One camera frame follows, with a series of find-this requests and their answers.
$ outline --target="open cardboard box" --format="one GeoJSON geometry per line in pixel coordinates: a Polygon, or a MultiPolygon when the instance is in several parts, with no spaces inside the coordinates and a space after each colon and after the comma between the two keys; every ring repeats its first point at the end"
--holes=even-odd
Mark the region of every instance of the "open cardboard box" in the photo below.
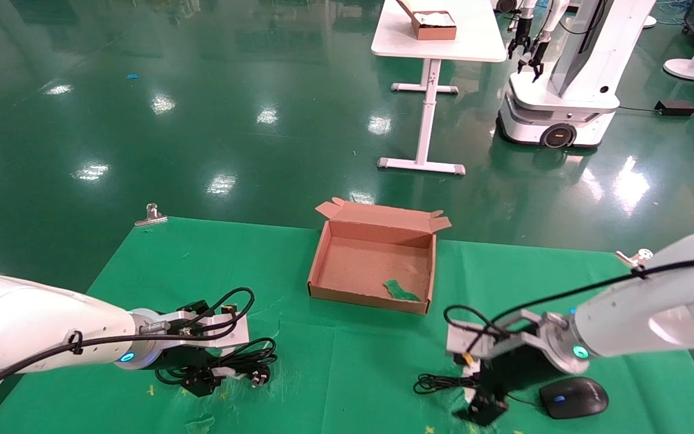
{"type": "Polygon", "coordinates": [[[411,25],[414,28],[414,35],[419,40],[434,40],[434,39],[456,39],[457,38],[457,25],[454,24],[451,27],[431,27],[430,25],[424,25],[419,22],[416,14],[447,14],[454,23],[449,11],[440,10],[439,8],[434,8],[434,6],[439,3],[432,4],[430,2],[422,2],[421,0],[397,0],[400,7],[403,8],[405,13],[411,17],[411,25]]]}
{"type": "Polygon", "coordinates": [[[451,226],[443,211],[422,212],[333,198],[316,208],[328,220],[310,270],[309,294],[427,314],[436,269],[435,232],[451,226]],[[393,298],[396,280],[420,301],[393,298]]]}

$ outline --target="black computer mouse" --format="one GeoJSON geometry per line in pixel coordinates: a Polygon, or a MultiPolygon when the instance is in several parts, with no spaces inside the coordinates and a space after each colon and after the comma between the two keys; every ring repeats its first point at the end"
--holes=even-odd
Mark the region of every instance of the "black computer mouse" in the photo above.
{"type": "Polygon", "coordinates": [[[607,409],[609,397],[587,377],[571,377],[540,388],[540,401],[551,418],[581,418],[607,409]]]}

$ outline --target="green tablecloth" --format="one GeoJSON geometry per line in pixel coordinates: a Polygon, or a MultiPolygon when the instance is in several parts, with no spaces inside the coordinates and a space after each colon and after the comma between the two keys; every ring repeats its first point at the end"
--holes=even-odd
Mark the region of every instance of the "green tablecloth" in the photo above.
{"type": "MultiPolygon", "coordinates": [[[[551,420],[511,402],[495,426],[481,429],[451,416],[466,404],[462,389],[412,393],[419,373],[460,372],[444,354],[444,307],[465,303],[493,315],[623,274],[611,254],[441,241],[430,314],[417,316],[312,300],[306,279],[318,238],[298,228],[190,219],[135,228],[89,294],[171,311],[250,286],[257,295],[251,337],[278,341],[272,381],[254,389],[228,380],[196,398],[151,371],[113,365],[30,374],[0,407],[0,433],[694,433],[694,363],[685,351],[594,360],[587,375],[611,403],[580,420],[551,420]]],[[[565,311],[589,296],[542,308],[565,311]]]]}

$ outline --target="green epoxy floor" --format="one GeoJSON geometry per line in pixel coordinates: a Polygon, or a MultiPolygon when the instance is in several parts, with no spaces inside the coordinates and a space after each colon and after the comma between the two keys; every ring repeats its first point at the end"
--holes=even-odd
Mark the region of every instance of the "green epoxy floor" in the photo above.
{"type": "MultiPolygon", "coordinates": [[[[370,51],[380,4],[0,0],[0,272],[86,291],[151,201],[319,228],[339,196],[443,209],[447,239],[628,253],[694,233],[694,117],[621,111],[594,153],[509,145],[515,61],[443,62],[460,95],[438,98],[430,160],[466,176],[377,170],[413,157],[422,110],[389,90],[421,61],[370,51]]],[[[642,33],[622,104],[694,103],[661,71],[693,52],[680,27],[642,33]]]]}

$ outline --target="white table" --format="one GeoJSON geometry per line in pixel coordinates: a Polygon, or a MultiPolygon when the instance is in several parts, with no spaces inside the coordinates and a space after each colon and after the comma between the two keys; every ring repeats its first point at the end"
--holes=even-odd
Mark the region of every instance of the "white table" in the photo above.
{"type": "Polygon", "coordinates": [[[490,0],[441,0],[440,8],[449,11],[457,24],[457,38],[450,41],[418,41],[411,27],[410,17],[396,0],[385,0],[377,33],[371,44],[375,55],[389,57],[422,58],[422,80],[419,84],[393,83],[393,90],[425,92],[422,107],[422,123],[419,127],[419,143],[415,160],[386,159],[377,165],[381,168],[402,168],[424,171],[441,171],[465,175],[465,166],[428,162],[430,134],[433,131],[433,115],[436,94],[457,93],[455,86],[439,86],[441,59],[464,61],[503,61],[505,45],[491,7],[490,0]]]}

